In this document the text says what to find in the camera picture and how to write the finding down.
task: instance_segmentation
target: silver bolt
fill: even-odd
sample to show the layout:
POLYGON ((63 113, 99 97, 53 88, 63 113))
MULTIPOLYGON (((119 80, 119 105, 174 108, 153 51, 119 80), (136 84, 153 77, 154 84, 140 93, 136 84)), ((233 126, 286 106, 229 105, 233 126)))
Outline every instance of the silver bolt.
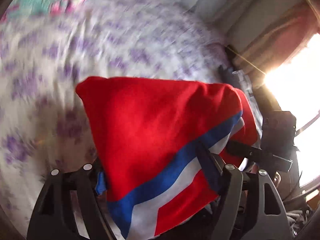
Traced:
POLYGON ((268 173, 265 170, 259 170, 261 176, 266 176, 268 173))
POLYGON ((52 176, 56 176, 58 174, 59 174, 59 170, 57 170, 57 169, 54 169, 54 170, 51 171, 51 175, 52 176))
POLYGON ((89 170, 92 169, 92 165, 91 165, 90 163, 87 163, 85 166, 83 166, 83 169, 84 169, 85 171, 89 171, 89 170))
POLYGON ((232 170, 235 169, 235 167, 234 167, 232 164, 226 164, 226 165, 225 165, 225 168, 226 168, 227 170, 230 170, 230 171, 232 171, 232 170))

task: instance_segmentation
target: white bed sheet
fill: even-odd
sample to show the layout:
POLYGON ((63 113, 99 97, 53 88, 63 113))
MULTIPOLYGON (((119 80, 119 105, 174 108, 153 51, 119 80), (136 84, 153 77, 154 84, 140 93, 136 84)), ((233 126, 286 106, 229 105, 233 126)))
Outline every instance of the white bed sheet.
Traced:
POLYGON ((160 0, 89 0, 0 25, 0 205, 26 236, 51 169, 96 157, 75 86, 90 75, 220 82, 224 39, 160 0))

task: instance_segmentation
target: curtain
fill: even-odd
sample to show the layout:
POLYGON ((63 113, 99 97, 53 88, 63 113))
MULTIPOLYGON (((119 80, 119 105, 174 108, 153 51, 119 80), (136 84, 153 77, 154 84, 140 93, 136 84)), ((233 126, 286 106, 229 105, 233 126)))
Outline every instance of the curtain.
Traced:
POLYGON ((312 8, 303 1, 267 27, 240 53, 242 57, 235 58, 234 64, 250 77, 253 88, 258 88, 263 84, 264 73, 289 61, 318 29, 312 8))

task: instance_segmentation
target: bright window light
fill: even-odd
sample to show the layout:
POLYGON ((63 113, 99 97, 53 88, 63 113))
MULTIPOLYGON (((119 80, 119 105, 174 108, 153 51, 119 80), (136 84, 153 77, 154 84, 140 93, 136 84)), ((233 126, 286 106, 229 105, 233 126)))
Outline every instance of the bright window light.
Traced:
MULTIPOLYGON (((315 34, 287 64, 268 73, 265 84, 277 99, 283 111, 297 118, 297 128, 313 119, 320 109, 320 35, 315 34)), ((303 171, 300 186, 320 175, 320 119, 315 121, 294 144, 299 171, 303 171)))

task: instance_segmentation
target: striped fabric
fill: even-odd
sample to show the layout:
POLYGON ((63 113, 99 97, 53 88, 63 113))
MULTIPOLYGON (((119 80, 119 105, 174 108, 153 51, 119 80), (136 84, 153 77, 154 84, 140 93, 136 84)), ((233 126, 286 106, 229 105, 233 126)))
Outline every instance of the striped fabric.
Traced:
POLYGON ((219 190, 201 147, 227 163, 232 138, 252 145, 244 94, 225 84, 88 78, 76 89, 108 179, 108 208, 125 239, 147 240, 180 224, 219 190))

